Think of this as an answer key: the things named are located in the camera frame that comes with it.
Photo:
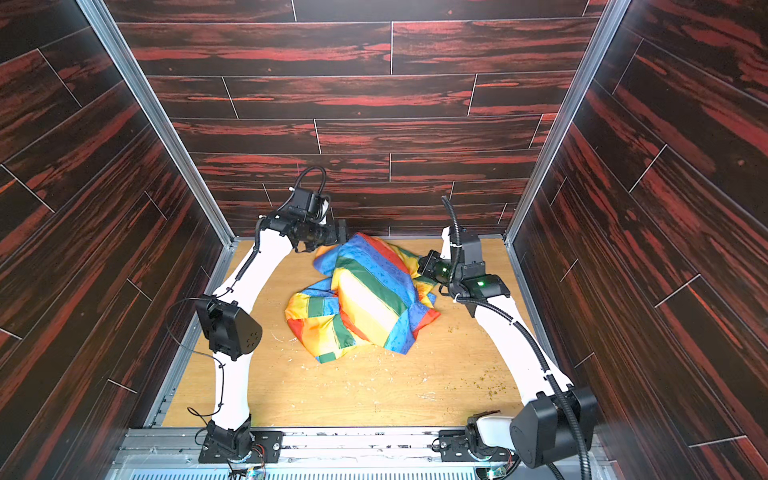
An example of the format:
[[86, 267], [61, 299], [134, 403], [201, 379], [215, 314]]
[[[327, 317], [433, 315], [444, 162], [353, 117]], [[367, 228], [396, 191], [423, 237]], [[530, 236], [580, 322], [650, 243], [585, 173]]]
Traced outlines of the rainbow striped zip jacket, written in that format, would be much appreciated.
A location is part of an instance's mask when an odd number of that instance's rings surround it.
[[294, 294], [285, 318], [321, 363], [362, 345], [405, 354], [440, 316], [436, 282], [418, 274], [418, 256], [397, 245], [358, 233], [320, 248], [313, 266], [325, 279]]

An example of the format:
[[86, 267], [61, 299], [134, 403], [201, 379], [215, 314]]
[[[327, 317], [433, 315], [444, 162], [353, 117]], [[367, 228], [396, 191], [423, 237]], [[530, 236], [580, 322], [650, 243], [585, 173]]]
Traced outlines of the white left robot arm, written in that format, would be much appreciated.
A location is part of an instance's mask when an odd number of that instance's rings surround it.
[[203, 334], [216, 365], [216, 407], [206, 439], [229, 457], [243, 459], [252, 448], [248, 378], [252, 354], [263, 337], [251, 316], [255, 301], [290, 251], [303, 243], [309, 252], [346, 241], [346, 228], [326, 220], [328, 201], [320, 206], [286, 207], [259, 219], [251, 254], [215, 293], [195, 300]]

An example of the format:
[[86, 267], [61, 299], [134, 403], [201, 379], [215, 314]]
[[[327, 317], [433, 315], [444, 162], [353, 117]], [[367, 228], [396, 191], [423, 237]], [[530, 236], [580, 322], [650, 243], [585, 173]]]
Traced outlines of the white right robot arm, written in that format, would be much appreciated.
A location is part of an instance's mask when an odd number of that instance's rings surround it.
[[467, 420], [465, 448], [481, 461], [505, 450], [514, 466], [547, 466], [557, 479], [562, 459], [579, 460], [580, 477], [590, 479], [589, 458], [596, 424], [597, 399], [588, 387], [576, 388], [545, 355], [521, 320], [510, 291], [501, 278], [484, 271], [482, 262], [470, 266], [461, 279], [459, 268], [432, 250], [418, 261], [418, 273], [449, 290], [490, 336], [518, 388], [523, 409], [514, 416], [498, 411]]

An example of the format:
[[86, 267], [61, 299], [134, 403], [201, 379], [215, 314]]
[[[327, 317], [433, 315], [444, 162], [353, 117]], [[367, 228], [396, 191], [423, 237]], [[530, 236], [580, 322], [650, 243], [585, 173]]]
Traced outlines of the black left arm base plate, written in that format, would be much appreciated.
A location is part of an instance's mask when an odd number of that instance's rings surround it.
[[198, 457], [200, 464], [277, 463], [284, 433], [277, 430], [207, 433]]

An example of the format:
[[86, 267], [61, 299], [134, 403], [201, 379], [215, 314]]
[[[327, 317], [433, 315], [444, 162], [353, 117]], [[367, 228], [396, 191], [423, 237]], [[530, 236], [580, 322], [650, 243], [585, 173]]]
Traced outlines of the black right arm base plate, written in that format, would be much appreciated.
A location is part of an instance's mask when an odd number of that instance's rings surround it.
[[439, 430], [431, 449], [443, 462], [507, 462], [511, 455], [500, 447], [472, 446], [464, 429]]

